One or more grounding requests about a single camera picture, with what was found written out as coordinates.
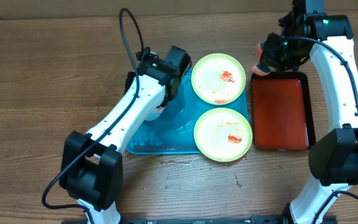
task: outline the red sauce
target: red sauce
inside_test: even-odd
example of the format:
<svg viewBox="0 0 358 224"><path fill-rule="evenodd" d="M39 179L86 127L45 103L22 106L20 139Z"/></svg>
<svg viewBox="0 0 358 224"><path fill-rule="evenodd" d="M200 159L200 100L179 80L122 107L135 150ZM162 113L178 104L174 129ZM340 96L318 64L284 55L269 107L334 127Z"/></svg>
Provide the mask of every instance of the red sauce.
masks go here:
<svg viewBox="0 0 358 224"><path fill-rule="evenodd" d="M229 134L227 140L233 144L239 144L242 141L242 138L236 134Z"/></svg>
<svg viewBox="0 0 358 224"><path fill-rule="evenodd" d="M256 145L262 149L308 149L299 80L255 79L252 97Z"/></svg>
<svg viewBox="0 0 358 224"><path fill-rule="evenodd" d="M223 73L221 74L221 79L225 82L231 82L231 83L235 83L236 81L234 80L233 75L228 72L228 71L223 71Z"/></svg>
<svg viewBox="0 0 358 224"><path fill-rule="evenodd" d="M215 103L224 103L226 100L214 100Z"/></svg>
<svg viewBox="0 0 358 224"><path fill-rule="evenodd" d="M226 122L226 124L219 124L217 125L218 128L229 126L229 125L240 125L240 122L232 123L232 122Z"/></svg>

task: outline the blue tray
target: blue tray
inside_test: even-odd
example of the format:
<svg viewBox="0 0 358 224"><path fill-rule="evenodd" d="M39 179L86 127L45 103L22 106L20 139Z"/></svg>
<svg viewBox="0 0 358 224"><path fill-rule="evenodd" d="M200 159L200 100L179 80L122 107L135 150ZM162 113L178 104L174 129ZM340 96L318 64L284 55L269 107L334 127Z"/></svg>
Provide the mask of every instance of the blue tray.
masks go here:
<svg viewBox="0 0 358 224"><path fill-rule="evenodd" d="M191 86L190 69L182 78L177 97L168 103L162 114L153 121L144 121L129 141L132 154L194 154L200 153L194 141L198 118L213 108L225 107L238 111L247 120L247 97L244 90L232 103L218 106L200 99Z"/></svg>

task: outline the white plate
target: white plate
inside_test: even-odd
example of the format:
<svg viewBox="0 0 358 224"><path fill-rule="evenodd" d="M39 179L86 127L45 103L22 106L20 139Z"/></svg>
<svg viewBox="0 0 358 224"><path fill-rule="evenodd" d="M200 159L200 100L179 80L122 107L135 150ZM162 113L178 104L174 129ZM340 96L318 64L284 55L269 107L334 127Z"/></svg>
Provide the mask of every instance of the white plate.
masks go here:
<svg viewBox="0 0 358 224"><path fill-rule="evenodd" d="M194 139L206 157L229 162L241 158L248 151L252 130L247 119L235 110L215 108L197 120Z"/></svg>
<svg viewBox="0 0 358 224"><path fill-rule="evenodd" d="M191 85L205 102L225 105L241 95L246 86L246 73L234 57L210 54L194 66Z"/></svg>

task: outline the water spill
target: water spill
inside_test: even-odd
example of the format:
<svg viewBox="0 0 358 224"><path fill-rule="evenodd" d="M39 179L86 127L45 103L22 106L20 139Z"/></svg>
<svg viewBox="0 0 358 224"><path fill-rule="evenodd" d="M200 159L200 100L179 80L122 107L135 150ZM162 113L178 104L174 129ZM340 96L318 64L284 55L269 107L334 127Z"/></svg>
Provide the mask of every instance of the water spill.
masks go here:
<svg viewBox="0 0 358 224"><path fill-rule="evenodd" d="M170 161L168 161L168 162L166 162L166 161L160 161L160 164L161 164L161 165L166 165L166 164L190 165L190 163L188 163L188 162L177 162L177 161L173 161L173 160L170 160Z"/></svg>

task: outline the table stain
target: table stain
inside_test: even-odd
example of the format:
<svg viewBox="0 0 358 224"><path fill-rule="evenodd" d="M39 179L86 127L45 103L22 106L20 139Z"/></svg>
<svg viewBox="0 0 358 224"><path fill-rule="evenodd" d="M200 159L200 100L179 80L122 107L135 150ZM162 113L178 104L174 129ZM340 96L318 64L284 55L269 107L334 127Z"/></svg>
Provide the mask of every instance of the table stain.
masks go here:
<svg viewBox="0 0 358 224"><path fill-rule="evenodd" d="M241 188L241 187L242 187L242 184L239 183L239 180L237 179L237 175L236 175L236 174L234 174L234 179L236 180L237 186L239 186L239 188Z"/></svg>
<svg viewBox="0 0 358 224"><path fill-rule="evenodd" d="M127 157L128 159L135 159L137 156L133 155L132 153L125 151L125 157Z"/></svg>

